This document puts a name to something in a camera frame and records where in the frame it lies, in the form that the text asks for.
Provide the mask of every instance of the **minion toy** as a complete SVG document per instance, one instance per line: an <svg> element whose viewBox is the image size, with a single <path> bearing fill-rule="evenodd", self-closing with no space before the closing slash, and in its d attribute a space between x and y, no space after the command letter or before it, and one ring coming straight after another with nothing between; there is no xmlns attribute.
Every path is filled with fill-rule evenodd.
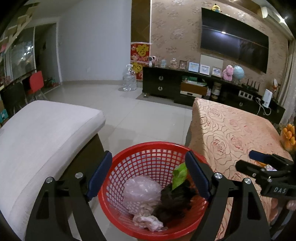
<svg viewBox="0 0 296 241"><path fill-rule="evenodd" d="M217 4L214 4L214 6L212 7L212 11L215 11L215 12L220 12L220 7L217 5Z"/></svg>

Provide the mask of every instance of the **blue gripper pad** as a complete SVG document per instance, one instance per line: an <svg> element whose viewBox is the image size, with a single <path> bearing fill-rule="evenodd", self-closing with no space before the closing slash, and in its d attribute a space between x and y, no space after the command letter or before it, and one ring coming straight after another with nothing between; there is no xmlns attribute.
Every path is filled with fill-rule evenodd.
<svg viewBox="0 0 296 241"><path fill-rule="evenodd" d="M88 191L86 193L87 197L91 200L93 197L98 195L98 192L103 185L103 182L110 170L112 165L112 154L107 152L104 159L90 178L88 182Z"/></svg>
<svg viewBox="0 0 296 241"><path fill-rule="evenodd" d="M270 155L268 154L264 154L264 153L261 153L261 152L258 152L258 151L254 151L254 150L251 150L249 152L249 158L252 159L252 160L255 160L255 161L260 161L262 163L265 163L266 162L266 158L268 158Z"/></svg>
<svg viewBox="0 0 296 241"><path fill-rule="evenodd" d="M202 162L200 162L192 151L188 151L185 155L186 167L194 181L199 195L205 198L207 201L211 198L210 193L210 177L214 174L211 168ZM201 166L207 172L207 175L201 169Z"/></svg>

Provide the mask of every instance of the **green plastic bag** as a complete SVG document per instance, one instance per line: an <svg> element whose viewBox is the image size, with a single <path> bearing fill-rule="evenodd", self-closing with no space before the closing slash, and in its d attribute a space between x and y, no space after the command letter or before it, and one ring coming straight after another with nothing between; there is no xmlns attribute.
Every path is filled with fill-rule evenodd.
<svg viewBox="0 0 296 241"><path fill-rule="evenodd" d="M172 190L180 186L183 182L185 182L187 178L187 167L185 163L177 166L173 171L173 184Z"/></svg>

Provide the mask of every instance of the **white sofa cushion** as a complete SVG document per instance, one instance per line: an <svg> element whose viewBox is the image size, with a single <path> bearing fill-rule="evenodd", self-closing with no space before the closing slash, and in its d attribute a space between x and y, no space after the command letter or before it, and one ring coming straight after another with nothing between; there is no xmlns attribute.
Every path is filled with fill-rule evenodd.
<svg viewBox="0 0 296 241"><path fill-rule="evenodd" d="M100 110L34 101L0 129L0 210L20 239L44 180L59 179L105 121Z"/></svg>

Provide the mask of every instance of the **yellow character decoration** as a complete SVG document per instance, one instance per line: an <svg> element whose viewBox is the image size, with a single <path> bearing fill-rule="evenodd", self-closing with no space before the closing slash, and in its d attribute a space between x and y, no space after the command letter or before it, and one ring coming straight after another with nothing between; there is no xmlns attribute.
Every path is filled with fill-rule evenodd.
<svg viewBox="0 0 296 241"><path fill-rule="evenodd" d="M137 73L141 72L143 70L143 66L141 64L138 64L137 62L133 62L133 70Z"/></svg>
<svg viewBox="0 0 296 241"><path fill-rule="evenodd" d="M215 11L215 12L221 12L221 9L220 9L220 7L219 7L217 4L215 4L215 5L212 7L212 10Z"/></svg>
<svg viewBox="0 0 296 241"><path fill-rule="evenodd" d="M136 50L137 50L138 54L143 57L146 55L146 52L149 51L149 47L147 46L147 44L138 45Z"/></svg>

